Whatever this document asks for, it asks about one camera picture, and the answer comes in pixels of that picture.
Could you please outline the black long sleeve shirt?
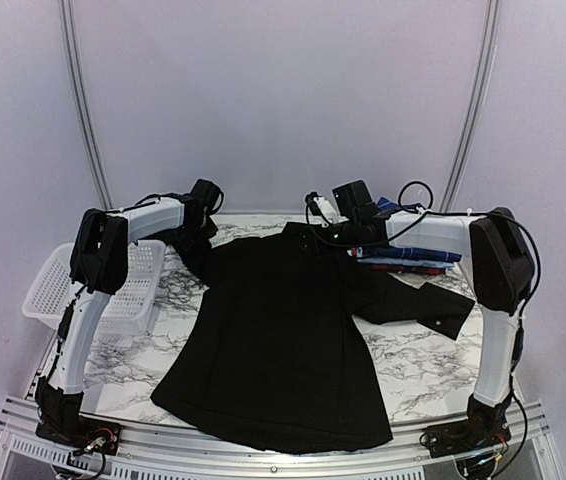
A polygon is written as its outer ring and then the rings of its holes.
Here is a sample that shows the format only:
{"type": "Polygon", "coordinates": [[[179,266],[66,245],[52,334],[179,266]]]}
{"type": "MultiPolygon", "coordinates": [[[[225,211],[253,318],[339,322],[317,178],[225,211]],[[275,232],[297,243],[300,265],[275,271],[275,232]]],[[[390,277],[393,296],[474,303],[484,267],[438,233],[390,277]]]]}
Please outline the black long sleeve shirt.
{"type": "Polygon", "coordinates": [[[456,338],[471,299],[412,287],[295,225],[179,256],[205,286],[194,327],[152,402],[209,435],[288,454],[356,451],[392,431],[357,319],[414,321],[456,338]]]}

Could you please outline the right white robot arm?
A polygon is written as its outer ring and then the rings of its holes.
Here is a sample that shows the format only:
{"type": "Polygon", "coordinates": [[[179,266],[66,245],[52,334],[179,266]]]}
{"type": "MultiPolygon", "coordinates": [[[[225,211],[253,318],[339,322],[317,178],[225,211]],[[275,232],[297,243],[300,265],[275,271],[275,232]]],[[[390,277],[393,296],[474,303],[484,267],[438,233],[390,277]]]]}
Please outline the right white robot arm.
{"type": "Polygon", "coordinates": [[[305,217],[318,218],[311,231],[334,248],[416,247],[460,255],[460,268],[483,317],[479,375],[458,438],[478,448],[505,425],[514,398],[514,372],[524,345],[525,309],[541,277],[538,249],[513,213],[436,212],[431,205],[400,203],[383,210],[362,180],[333,190],[328,200],[305,197],[305,217]]]}

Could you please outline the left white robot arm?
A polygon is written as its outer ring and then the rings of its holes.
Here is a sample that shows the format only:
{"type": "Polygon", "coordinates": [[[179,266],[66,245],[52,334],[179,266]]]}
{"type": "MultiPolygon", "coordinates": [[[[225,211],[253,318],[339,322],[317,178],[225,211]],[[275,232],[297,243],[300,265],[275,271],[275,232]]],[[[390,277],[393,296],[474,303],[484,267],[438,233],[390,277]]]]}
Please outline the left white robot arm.
{"type": "Polygon", "coordinates": [[[158,239],[190,250],[216,234],[212,216],[223,202],[218,185],[199,179],[185,194],[150,194],[132,206],[84,213],[70,256],[69,278],[77,290],[35,391],[39,436],[79,445],[99,429],[80,415],[84,372],[103,312],[127,279],[128,246],[158,239]]]}

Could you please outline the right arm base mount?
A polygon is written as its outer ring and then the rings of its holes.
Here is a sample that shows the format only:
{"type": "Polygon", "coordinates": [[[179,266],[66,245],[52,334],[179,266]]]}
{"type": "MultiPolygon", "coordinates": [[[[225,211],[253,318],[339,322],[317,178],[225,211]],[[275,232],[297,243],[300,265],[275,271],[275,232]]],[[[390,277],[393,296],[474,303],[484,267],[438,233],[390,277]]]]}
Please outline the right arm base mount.
{"type": "Polygon", "coordinates": [[[481,450],[495,445],[503,446],[511,440],[509,425],[497,424],[486,430],[478,421],[469,419],[428,426],[419,442],[432,458],[457,455],[481,450]]]}

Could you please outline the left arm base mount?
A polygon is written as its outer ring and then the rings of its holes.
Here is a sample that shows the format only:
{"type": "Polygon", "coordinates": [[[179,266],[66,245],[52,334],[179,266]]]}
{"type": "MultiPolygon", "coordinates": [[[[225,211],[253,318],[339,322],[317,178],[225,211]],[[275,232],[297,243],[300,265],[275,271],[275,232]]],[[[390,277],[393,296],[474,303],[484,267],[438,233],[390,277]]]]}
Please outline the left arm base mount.
{"type": "Polygon", "coordinates": [[[121,425],[71,414],[68,418],[45,416],[39,420],[36,435],[54,443],[87,453],[88,447],[98,448],[105,455],[115,455],[119,448],[121,425]]]}

